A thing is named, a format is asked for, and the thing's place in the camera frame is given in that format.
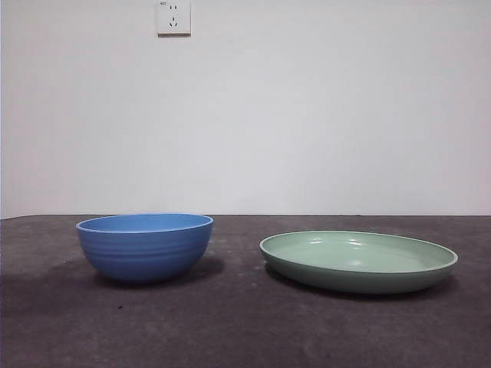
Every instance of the bowl rim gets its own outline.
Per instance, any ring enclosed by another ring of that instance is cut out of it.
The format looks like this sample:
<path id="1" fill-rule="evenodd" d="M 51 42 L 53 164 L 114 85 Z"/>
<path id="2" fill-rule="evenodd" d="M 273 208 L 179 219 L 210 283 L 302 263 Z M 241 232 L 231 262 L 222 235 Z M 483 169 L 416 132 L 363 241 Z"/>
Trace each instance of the bowl rim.
<path id="1" fill-rule="evenodd" d="M 83 225 L 86 224 L 87 222 L 95 221 L 95 220 L 100 220 L 100 219 L 108 219 L 108 218 L 113 218 L 113 217 L 129 217 L 129 216 L 142 216 L 142 215 L 189 215 L 193 217 L 201 217 L 208 219 L 207 222 L 201 225 L 194 225 L 194 226 L 187 226 L 187 227 L 182 227 L 182 228 L 171 228 L 171 229 L 162 229 L 162 230 L 153 230 L 153 231 L 121 231 L 121 230 L 94 230 L 92 228 L 84 228 Z M 124 215 L 109 215 L 109 216 L 101 216 L 101 217 L 95 217 L 95 218 L 89 218 L 84 221 L 80 221 L 75 225 L 75 228 L 77 230 L 80 230 L 81 232 L 94 232 L 98 234 L 158 234 L 161 232 L 180 232 L 182 230 L 190 230 L 192 228 L 201 228 L 204 226 L 211 225 L 213 223 L 213 218 L 206 216 L 206 215 L 196 215 L 193 213 L 185 213 L 185 212 L 148 212 L 148 213 L 127 213 Z"/>
<path id="2" fill-rule="evenodd" d="M 437 247 L 437 248 L 440 248 L 440 249 L 442 249 L 442 250 L 444 250 L 446 252 L 449 252 L 453 256 L 453 259 L 450 262 L 447 262 L 445 264 L 441 264 L 441 265 L 436 266 L 436 267 L 421 268 L 421 269 L 417 269 L 417 270 L 414 270 L 414 271 L 369 271 L 369 270 L 358 271 L 358 270 L 351 270 L 351 269 L 348 269 L 348 268 L 323 267 L 323 266 L 319 266 L 319 265 L 316 265 L 316 264 L 310 264 L 310 263 L 305 263 L 305 262 L 298 262 L 298 261 L 294 261 L 292 259 L 288 259 L 288 258 L 284 258 L 284 257 L 280 257 L 278 255 L 275 255 L 274 253 L 272 253 L 272 252 L 268 251 L 266 248 L 264 248 L 264 244 L 267 241 L 269 241 L 269 240 L 271 240 L 273 238 L 278 238 L 278 237 L 284 236 L 284 235 L 304 234 L 304 233 L 310 233 L 310 232 L 348 233 L 348 234 L 370 234 L 370 235 L 387 236 L 387 237 L 392 237 L 392 238 L 409 239 L 409 240 L 416 241 L 416 242 L 426 243 L 428 245 L 432 245 L 432 246 Z M 273 258 L 277 258 L 277 259 L 280 259 L 282 261 L 287 261 L 287 262 L 294 263 L 294 264 L 297 264 L 297 265 L 307 266 L 307 267 L 310 267 L 310 268 L 318 268 L 318 269 L 321 269 L 321 270 L 354 272 L 354 273 L 357 273 L 357 274 L 360 274 L 360 273 L 367 273 L 367 274 L 416 274 L 416 273 L 420 273 L 420 272 L 436 271 L 436 270 L 441 270 L 441 269 L 444 269 L 444 268 L 448 268 L 448 267 L 453 266 L 454 264 L 456 264 L 457 261 L 459 260 L 459 256 L 457 255 L 457 253 L 455 251 L 453 251 L 451 249 L 448 249 L 447 247 L 443 247 L 442 245 L 439 245 L 439 244 L 436 244 L 436 243 L 432 243 L 431 241 L 426 241 L 426 240 L 421 240 L 421 239 L 416 239 L 416 238 L 409 238 L 407 236 L 399 236 L 399 235 L 392 235 L 392 234 L 382 234 L 382 233 L 379 233 L 379 232 L 351 232 L 349 230 L 311 230 L 311 231 L 306 231 L 306 232 L 285 232 L 285 233 L 282 233 L 282 234 L 272 235 L 272 236 L 269 236 L 269 237 L 261 240 L 261 242 L 259 243 L 259 249 L 263 253 L 265 253 L 265 254 L 273 257 Z"/>

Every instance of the blue bowl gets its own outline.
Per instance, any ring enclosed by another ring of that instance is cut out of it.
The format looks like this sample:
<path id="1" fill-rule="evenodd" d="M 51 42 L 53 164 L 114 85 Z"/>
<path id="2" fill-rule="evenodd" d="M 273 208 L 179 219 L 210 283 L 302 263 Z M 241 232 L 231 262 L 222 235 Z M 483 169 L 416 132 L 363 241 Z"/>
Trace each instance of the blue bowl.
<path id="1" fill-rule="evenodd" d="M 213 219 L 158 213 L 93 218 L 76 226 L 85 257 L 102 275 L 126 282 L 162 281 L 201 258 Z"/>

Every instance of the electrical outlet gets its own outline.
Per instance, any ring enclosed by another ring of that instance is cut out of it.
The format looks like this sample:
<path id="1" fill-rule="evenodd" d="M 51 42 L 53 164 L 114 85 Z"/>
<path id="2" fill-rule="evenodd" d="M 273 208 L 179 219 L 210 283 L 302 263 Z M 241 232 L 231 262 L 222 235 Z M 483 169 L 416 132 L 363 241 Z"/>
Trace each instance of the electrical outlet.
<path id="1" fill-rule="evenodd" d="M 191 0 L 159 1 L 157 34 L 191 35 Z"/>

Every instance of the dark gray table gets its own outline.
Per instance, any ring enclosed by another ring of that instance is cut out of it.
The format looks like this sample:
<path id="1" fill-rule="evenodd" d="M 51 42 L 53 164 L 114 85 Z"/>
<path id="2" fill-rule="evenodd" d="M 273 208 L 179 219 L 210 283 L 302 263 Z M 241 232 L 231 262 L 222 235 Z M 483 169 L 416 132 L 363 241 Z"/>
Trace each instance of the dark gray table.
<path id="1" fill-rule="evenodd" d="M 90 217 L 2 222 L 4 368 L 491 366 L 491 217 L 213 216 L 199 264 L 148 287 L 97 276 L 74 230 Z M 315 229 L 422 238 L 460 261 L 442 284 L 391 297 L 265 268 L 261 239 Z"/>

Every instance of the shallow dish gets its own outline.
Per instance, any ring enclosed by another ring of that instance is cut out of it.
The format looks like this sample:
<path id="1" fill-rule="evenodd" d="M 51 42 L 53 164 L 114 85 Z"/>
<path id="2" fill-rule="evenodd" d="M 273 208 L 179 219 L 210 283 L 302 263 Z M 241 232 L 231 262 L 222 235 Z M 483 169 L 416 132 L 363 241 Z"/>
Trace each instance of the shallow dish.
<path id="1" fill-rule="evenodd" d="M 213 219 L 157 213 L 93 218 L 76 225 L 85 257 L 102 275 L 151 282 L 181 274 L 203 255 Z"/>
<path id="2" fill-rule="evenodd" d="M 259 247 L 287 278 L 365 294 L 428 288 L 442 281 L 458 259 L 428 241 L 369 232 L 291 232 L 266 238 Z"/>

